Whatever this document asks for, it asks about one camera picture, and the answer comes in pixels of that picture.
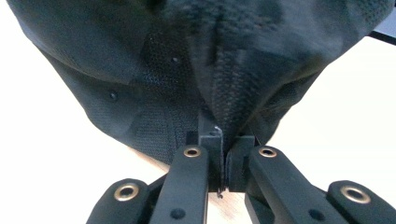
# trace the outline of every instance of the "black plastic part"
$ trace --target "black plastic part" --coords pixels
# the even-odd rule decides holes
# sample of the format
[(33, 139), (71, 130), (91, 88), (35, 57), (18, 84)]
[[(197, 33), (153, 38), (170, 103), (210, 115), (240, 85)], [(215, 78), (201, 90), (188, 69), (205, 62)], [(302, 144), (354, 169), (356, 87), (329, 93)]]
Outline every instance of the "black plastic part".
[(209, 192), (224, 191), (225, 172), (221, 154), (221, 133), (216, 130), (214, 118), (201, 111), (198, 123), (198, 145), (209, 153)]
[[(184, 152), (189, 148), (197, 148), (201, 154), (188, 157)], [(203, 147), (180, 148), (163, 183), (149, 223), (205, 223), (208, 164), (208, 153)]]
[(369, 34), (369, 36), (372, 37), (372, 38), (384, 41), (386, 43), (389, 43), (391, 45), (396, 45), (396, 37), (393, 37), (391, 35), (385, 35), (385, 34), (382, 34), (380, 32), (377, 32), (377, 31), (372, 31)]
[[(356, 203), (349, 200), (342, 192), (342, 187), (352, 187), (360, 189), (370, 197), (368, 203)], [(351, 182), (351, 181), (337, 181), (329, 186), (327, 200), (344, 216), (349, 223), (360, 224), (389, 224), (396, 223), (395, 209), (378, 197), (366, 187)]]
[[(134, 183), (138, 186), (137, 195), (127, 202), (119, 202), (115, 199), (114, 193), (117, 188), (126, 183)], [(146, 208), (149, 197), (148, 186), (135, 179), (123, 179), (114, 183), (107, 189), (96, 206), (92, 209), (87, 224), (133, 224), (144, 223), (144, 218), (149, 216)]]
[(245, 205), (253, 224), (274, 223), (275, 217), (271, 208), (265, 206), (249, 194), (245, 195)]
[(347, 223), (279, 150), (273, 158), (262, 147), (251, 150), (249, 171), (275, 215), (276, 223)]
[(246, 130), (236, 137), (228, 152), (226, 182), (230, 192), (245, 192), (248, 182), (248, 156), (255, 146), (256, 138)]

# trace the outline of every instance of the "white surface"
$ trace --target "white surface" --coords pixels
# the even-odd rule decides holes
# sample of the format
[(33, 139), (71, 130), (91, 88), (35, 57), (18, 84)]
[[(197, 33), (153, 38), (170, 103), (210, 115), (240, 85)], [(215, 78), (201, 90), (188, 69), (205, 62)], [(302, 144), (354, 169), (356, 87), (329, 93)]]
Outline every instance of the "white surface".
[[(115, 181), (163, 174), (91, 125), (5, 1), (0, 27), (0, 223), (85, 223)], [(322, 189), (349, 179), (396, 206), (395, 59), (396, 47), (364, 39), (326, 69), (270, 145)]]

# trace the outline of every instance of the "black fabric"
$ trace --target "black fabric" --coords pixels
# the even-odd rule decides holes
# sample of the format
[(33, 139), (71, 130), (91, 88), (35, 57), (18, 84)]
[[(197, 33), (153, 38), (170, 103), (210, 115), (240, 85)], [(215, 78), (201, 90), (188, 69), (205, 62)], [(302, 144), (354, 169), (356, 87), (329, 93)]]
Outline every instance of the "black fabric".
[(7, 0), (104, 133), (170, 163), (205, 107), (266, 143), (390, 0)]

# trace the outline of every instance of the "brass grommet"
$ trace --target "brass grommet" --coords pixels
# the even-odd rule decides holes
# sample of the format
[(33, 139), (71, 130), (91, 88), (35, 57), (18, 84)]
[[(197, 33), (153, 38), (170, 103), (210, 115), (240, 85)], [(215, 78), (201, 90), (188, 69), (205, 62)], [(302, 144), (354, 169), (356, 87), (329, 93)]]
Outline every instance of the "brass grommet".
[(201, 150), (196, 147), (189, 147), (184, 150), (184, 155), (190, 158), (199, 157), (201, 155)]
[(114, 198), (119, 202), (132, 200), (139, 193), (139, 186), (135, 183), (126, 183), (119, 186), (114, 192)]
[(276, 157), (277, 153), (275, 150), (269, 148), (269, 147), (261, 147), (259, 149), (260, 155), (266, 157), (266, 158), (273, 158)]
[(371, 201), (370, 196), (363, 190), (352, 186), (343, 186), (341, 193), (354, 203), (369, 203)]

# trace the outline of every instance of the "table surface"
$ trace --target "table surface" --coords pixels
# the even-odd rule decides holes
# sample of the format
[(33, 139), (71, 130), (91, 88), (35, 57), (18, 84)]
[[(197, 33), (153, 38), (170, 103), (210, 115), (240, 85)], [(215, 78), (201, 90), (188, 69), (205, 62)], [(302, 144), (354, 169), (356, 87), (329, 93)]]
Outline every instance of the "table surface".
[[(168, 167), (98, 131), (0, 3), (0, 223), (85, 223), (123, 178)], [(363, 184), (396, 206), (396, 47), (371, 38), (332, 63), (268, 145), (321, 189)], [(208, 223), (249, 223), (243, 194), (209, 195)]]

